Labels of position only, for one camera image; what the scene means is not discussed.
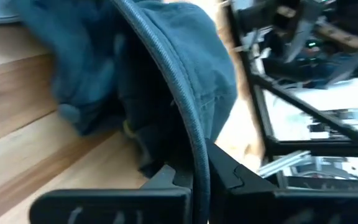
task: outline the wooden surface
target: wooden surface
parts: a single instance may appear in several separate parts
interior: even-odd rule
[[[220,18],[218,32],[230,50],[218,5],[195,3],[215,21]],[[147,181],[137,171],[135,145],[121,133],[80,138],[57,115],[49,90],[52,72],[53,57],[25,28],[0,26],[0,224],[28,223],[30,204],[49,190],[133,189]],[[217,143],[246,162],[263,150],[245,80],[238,77],[240,97]],[[258,163],[251,159],[247,165],[257,169]]]

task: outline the wooden desk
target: wooden desk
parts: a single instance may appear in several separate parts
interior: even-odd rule
[[[227,38],[224,25],[218,29]],[[28,223],[30,204],[49,190],[131,189],[147,181],[137,171],[133,142],[121,133],[80,138],[59,118],[49,90],[52,71],[53,57],[25,28],[0,26],[0,224]],[[246,96],[238,105],[247,104]],[[236,122],[240,113],[234,114],[218,144],[241,161],[250,143],[248,152],[257,155],[259,143],[249,137],[257,136],[248,128],[252,121],[242,114],[244,123]],[[238,124],[245,129],[234,142]]]

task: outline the metal frame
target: metal frame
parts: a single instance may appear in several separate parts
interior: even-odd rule
[[[313,156],[358,157],[358,130],[354,129],[348,124],[342,123],[340,120],[332,116],[328,116],[320,112],[313,106],[309,105],[307,102],[297,98],[283,88],[280,88],[280,86],[275,85],[267,78],[262,77],[259,74],[253,72],[252,62],[254,56],[251,54],[252,46],[245,46],[245,43],[243,41],[243,38],[247,34],[249,34],[250,29],[248,28],[244,33],[244,25],[241,24],[241,20],[244,20],[244,18],[247,17],[244,14],[248,13],[248,11],[251,11],[253,13],[253,16],[255,17],[255,11],[242,9],[241,7],[239,8],[239,6],[237,6],[235,3],[236,2],[231,2],[230,4],[223,4],[223,8],[226,12],[228,23],[231,26],[231,34],[235,48],[240,49],[237,51],[237,53],[240,56],[241,62],[245,70],[247,84],[254,105],[255,116],[259,123],[261,137],[265,145],[265,156],[269,160],[269,162],[272,162],[274,157],[284,156],[287,154],[294,153],[296,151],[309,151],[310,154]],[[269,22],[268,15],[265,15],[264,19],[266,20],[266,22]],[[258,29],[262,28],[263,26],[266,26],[266,24],[255,22],[255,20],[256,19],[249,19],[246,21],[250,21],[251,23],[254,23],[256,24],[256,26],[258,26],[253,30],[254,35],[256,36],[258,34]],[[283,99],[294,107],[304,111],[306,114],[312,116],[318,121],[327,124],[328,126],[335,129],[342,135],[348,137],[349,139],[328,139],[319,141],[280,141],[278,139],[275,139],[273,135],[272,124],[269,118],[269,112],[267,111],[267,104],[265,102],[263,90],[267,90],[273,93],[277,97]],[[285,187],[282,186],[286,185],[286,181],[283,180],[282,172],[278,173],[277,179],[273,180],[273,182],[276,182],[277,184],[281,183],[281,187]]]

